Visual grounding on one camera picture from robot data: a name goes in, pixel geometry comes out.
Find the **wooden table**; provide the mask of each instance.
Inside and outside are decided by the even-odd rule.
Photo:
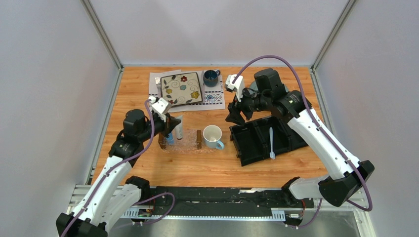
[[[123,128],[126,112],[132,109],[142,109],[146,113],[144,101],[148,99],[149,73],[177,69],[195,71],[212,68],[125,68],[97,162],[94,180],[102,170],[117,134]],[[219,69],[224,80],[228,75],[236,74],[240,70],[239,67]],[[247,68],[243,73],[245,85],[249,86],[254,81],[253,75],[262,69],[264,68]],[[288,68],[275,68],[275,70],[278,71],[282,82],[287,85],[289,90],[298,90],[297,82]],[[308,68],[296,68],[296,71],[300,76],[307,99],[321,116]],[[240,161],[236,157],[236,149],[229,139],[229,127],[233,124],[225,121],[228,115],[227,105],[233,100],[233,97],[234,93],[225,92],[225,110],[171,113],[172,116],[183,115],[183,129],[203,130],[210,124],[219,126],[223,132],[221,141],[225,144],[224,150],[216,150],[207,154],[167,153],[159,147],[158,136],[156,136],[150,149],[138,159],[127,178],[136,175],[149,180],[150,185],[153,186],[278,188],[296,176],[309,178],[327,173],[320,159],[309,147],[277,156],[275,160],[266,159],[241,167]],[[268,115],[268,112],[254,113],[252,119]]]

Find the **white mug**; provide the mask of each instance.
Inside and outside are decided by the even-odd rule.
[[[224,144],[220,141],[222,136],[221,128],[215,125],[209,125],[204,128],[203,132],[205,145],[209,148],[224,149]]]

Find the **white placemat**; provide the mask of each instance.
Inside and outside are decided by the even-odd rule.
[[[180,73],[181,70],[170,71],[165,73],[150,73],[148,94],[150,96],[158,96],[159,91],[156,86],[155,77],[165,77]],[[200,81],[203,81],[204,71],[196,71],[200,77]],[[179,105],[172,107],[169,112],[181,112],[181,111],[199,111],[199,110],[224,110],[225,109],[225,98],[224,98],[224,86],[223,79],[220,75],[218,77],[218,84],[214,87],[202,86],[203,102],[188,105]]]

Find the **plastic spoon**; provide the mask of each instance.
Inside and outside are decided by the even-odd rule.
[[[274,143],[273,143],[273,129],[270,127],[269,128],[269,138],[271,139],[271,152],[269,153],[269,156],[271,157],[271,159],[275,159],[275,153],[274,153]]]

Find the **square plate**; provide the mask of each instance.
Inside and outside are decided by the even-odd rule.
[[[162,97],[172,106],[202,102],[198,73],[181,73],[160,80]]]

